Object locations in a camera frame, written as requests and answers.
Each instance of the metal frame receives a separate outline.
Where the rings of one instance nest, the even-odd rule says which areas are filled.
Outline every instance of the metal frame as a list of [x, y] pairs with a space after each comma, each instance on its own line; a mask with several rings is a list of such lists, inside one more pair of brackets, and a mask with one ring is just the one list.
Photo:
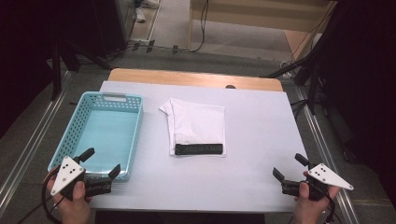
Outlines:
[[15, 163], [15, 166], [9, 173], [3, 186], [0, 188], [0, 217], [2, 217], [5, 213], [8, 203], [11, 201], [14, 192], [20, 184], [23, 175], [25, 174], [30, 162], [32, 161], [38, 149], [38, 146], [40, 145], [43, 137], [47, 133], [48, 127], [52, 123], [52, 120], [55, 117], [59, 106], [64, 100], [67, 87], [69, 86], [71, 80], [71, 72], [66, 72], [62, 80], [62, 84], [64, 86], [63, 89], [60, 91], [60, 94], [57, 98], [49, 102], [47, 109], [44, 111], [44, 114], [38, 125], [36, 126], [32, 136], [30, 137], [29, 142], [26, 144], [26, 147], [24, 148], [23, 152]]
[[[307, 96], [304, 92], [304, 87], [296, 87], [297, 95], [300, 100], [306, 99]], [[312, 115], [307, 106], [304, 107], [304, 113], [308, 121], [309, 127], [311, 128], [312, 134], [314, 135], [315, 142], [318, 146], [318, 152], [320, 157], [323, 159], [323, 163], [326, 164], [330, 169], [338, 174], [337, 167], [332, 159], [332, 153], [326, 144], [326, 140], [320, 130], [318, 120], [316, 116]], [[340, 205], [341, 211], [344, 215], [344, 219], [347, 224], [359, 224], [358, 216], [355, 212], [352, 202], [349, 199], [349, 195], [345, 189], [341, 189], [337, 195], [337, 201]]]

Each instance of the table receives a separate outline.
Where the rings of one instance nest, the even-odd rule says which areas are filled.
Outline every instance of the table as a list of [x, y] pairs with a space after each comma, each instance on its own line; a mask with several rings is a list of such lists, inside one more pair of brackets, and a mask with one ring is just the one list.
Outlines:
[[[110, 194], [95, 197], [93, 209], [292, 211], [293, 199], [281, 193], [272, 169], [302, 179], [304, 167], [294, 154], [305, 151], [277, 80], [134, 69], [113, 70], [108, 80], [101, 91], [142, 95], [144, 115], [130, 181], [114, 183]], [[230, 84], [237, 89], [224, 89]], [[225, 106], [226, 158], [169, 156], [166, 116], [158, 107], [175, 96]]]
[[[205, 2], [190, 0], [189, 47], [192, 22], [201, 19]], [[299, 60], [326, 27], [327, 15], [335, 4], [328, 0], [210, 0], [206, 20], [285, 30], [294, 59]]]

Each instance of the light blue basket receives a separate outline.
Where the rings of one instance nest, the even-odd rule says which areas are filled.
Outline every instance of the light blue basket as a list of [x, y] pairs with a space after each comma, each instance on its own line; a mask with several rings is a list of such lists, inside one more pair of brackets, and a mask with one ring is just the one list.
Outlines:
[[80, 165], [88, 177], [107, 177], [120, 164], [118, 181], [128, 181], [143, 117], [142, 97], [87, 91], [82, 94], [48, 169], [93, 147], [95, 154]]

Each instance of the white triangular gripper finger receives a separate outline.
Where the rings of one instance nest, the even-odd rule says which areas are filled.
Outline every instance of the white triangular gripper finger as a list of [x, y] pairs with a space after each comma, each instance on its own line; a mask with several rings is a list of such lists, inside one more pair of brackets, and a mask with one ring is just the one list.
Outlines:
[[308, 171], [308, 174], [316, 180], [331, 186], [353, 190], [353, 186], [347, 183], [341, 176], [332, 171], [325, 164], [321, 163]]
[[70, 157], [64, 157], [50, 194], [53, 196], [59, 193], [82, 173], [84, 173], [84, 168], [78, 165], [78, 163], [73, 161]]

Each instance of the black cable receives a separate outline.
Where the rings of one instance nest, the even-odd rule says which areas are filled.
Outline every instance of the black cable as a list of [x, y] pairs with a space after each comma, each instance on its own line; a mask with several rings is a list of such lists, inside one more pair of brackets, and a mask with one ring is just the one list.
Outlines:
[[320, 25], [321, 25], [330, 15], [332, 15], [332, 13], [329, 13], [330, 10], [332, 9], [332, 5], [334, 5], [334, 2], [332, 2], [332, 4], [330, 5], [330, 7], [327, 9], [327, 11], [326, 11], [326, 13], [324, 14], [323, 19], [320, 21], [320, 23], [319, 23], [317, 26], [315, 26], [312, 30], [310, 30], [309, 32], [307, 32], [307, 33], [305, 34], [303, 40], [302, 40], [302, 41], [300, 42], [300, 44], [297, 46], [297, 49], [291, 54], [291, 60], [292, 60], [292, 61], [294, 61], [294, 60], [293, 60], [293, 56], [294, 56], [294, 54], [297, 52], [297, 50], [300, 48], [300, 46], [303, 44], [303, 42], [305, 41], [306, 36], [307, 36], [308, 34], [312, 33], [314, 30], [315, 30], [315, 32], [316, 32], [317, 29], [320, 27]]
[[53, 171], [51, 171], [51, 172], [49, 173], [49, 175], [47, 176], [46, 180], [44, 181], [43, 188], [42, 188], [42, 190], [41, 190], [41, 202], [42, 202], [44, 211], [46, 212], [47, 218], [48, 218], [50, 221], [52, 221], [53, 223], [56, 223], [56, 224], [62, 224], [62, 222], [61, 222], [60, 220], [58, 220], [56, 217], [54, 217], [54, 216], [52, 215], [52, 213], [49, 211], [49, 209], [48, 209], [48, 207], [47, 207], [46, 192], [47, 192], [47, 185], [48, 185], [48, 183], [50, 182], [50, 179], [51, 179], [53, 176], [55, 176], [55, 175], [58, 174], [59, 168], [60, 168], [60, 165], [59, 165], [56, 169], [54, 169]]
[[290, 218], [290, 220], [289, 220], [288, 224], [290, 224], [290, 223], [293, 221], [293, 218], [294, 218], [294, 216], [293, 216], [293, 215], [291, 215], [291, 218]]
[[63, 200], [64, 200], [64, 196], [62, 197], [61, 200], [59, 200], [59, 202], [57, 202], [55, 205], [52, 206], [49, 212], [52, 213], [53, 209], [55, 209]]
[[[209, 0], [205, 1], [204, 7], [202, 9], [201, 12], [201, 31], [202, 31], [202, 41], [200, 46], [197, 49], [173, 49], [173, 48], [169, 48], [169, 47], [162, 47], [162, 46], [149, 46], [149, 45], [140, 45], [139, 47], [145, 47], [145, 48], [152, 48], [152, 49], [171, 49], [173, 51], [179, 51], [179, 52], [197, 52], [198, 50], [202, 49], [205, 45], [205, 26], [206, 26], [206, 18], [207, 18], [207, 10], [209, 8]], [[118, 53], [122, 53], [125, 52], [127, 50], [133, 49], [134, 45], [132, 45], [131, 47], [118, 51], [117, 53], [114, 54], [118, 54]]]
[[[52, 196], [49, 196], [46, 199], [46, 202], [49, 201], [52, 198]], [[21, 220], [19, 220], [17, 222], [17, 224], [22, 224], [29, 216], [31, 216], [38, 208], [40, 208], [41, 206], [43, 206], [43, 203], [38, 204], [35, 208], [33, 208], [30, 212], [28, 212], [23, 218], [21, 218]]]
[[310, 188], [313, 188], [317, 192], [320, 192], [321, 194], [323, 194], [324, 197], [326, 197], [329, 200], [331, 210], [330, 210], [330, 214], [326, 217], [326, 220], [323, 224], [329, 224], [329, 223], [333, 222], [332, 217], [334, 216], [334, 213], [335, 213], [335, 203], [332, 200], [332, 198], [330, 197], [329, 192], [325, 193], [321, 189], [316, 187], [315, 185], [313, 185], [309, 182], [306, 182], [306, 183], [309, 185]]

